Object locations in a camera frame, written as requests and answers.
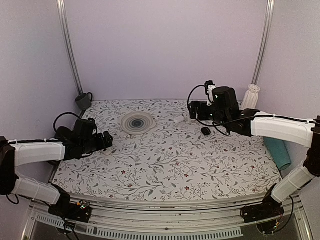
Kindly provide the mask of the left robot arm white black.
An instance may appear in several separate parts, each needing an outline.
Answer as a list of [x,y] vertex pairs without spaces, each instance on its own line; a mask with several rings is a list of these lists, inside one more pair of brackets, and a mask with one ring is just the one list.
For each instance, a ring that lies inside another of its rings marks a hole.
[[71,202],[71,196],[55,184],[39,182],[18,174],[22,165],[49,161],[80,160],[113,145],[108,131],[99,133],[95,120],[78,119],[73,130],[59,127],[55,138],[13,140],[0,138],[0,194],[19,195],[49,205],[48,212],[63,220],[88,223],[92,214],[90,203]]

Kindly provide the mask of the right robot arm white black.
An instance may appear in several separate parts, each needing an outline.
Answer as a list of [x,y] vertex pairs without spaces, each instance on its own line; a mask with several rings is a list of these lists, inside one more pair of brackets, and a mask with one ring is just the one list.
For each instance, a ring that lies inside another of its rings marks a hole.
[[308,149],[305,161],[281,182],[274,184],[262,202],[240,210],[245,223],[262,221],[284,214],[282,203],[320,176],[320,119],[297,119],[269,114],[257,109],[241,110],[236,92],[207,81],[203,88],[207,101],[187,101],[189,117],[206,128],[224,127],[227,134],[267,137],[295,143]]

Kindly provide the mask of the white earbuds charging case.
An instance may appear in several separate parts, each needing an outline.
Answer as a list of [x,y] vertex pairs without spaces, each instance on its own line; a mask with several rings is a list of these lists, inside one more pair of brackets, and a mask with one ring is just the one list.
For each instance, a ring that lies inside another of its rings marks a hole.
[[107,148],[106,150],[102,151],[102,153],[105,155],[105,156],[109,156],[109,155],[112,155],[114,153],[116,153],[117,150],[116,149],[111,149],[111,148]]

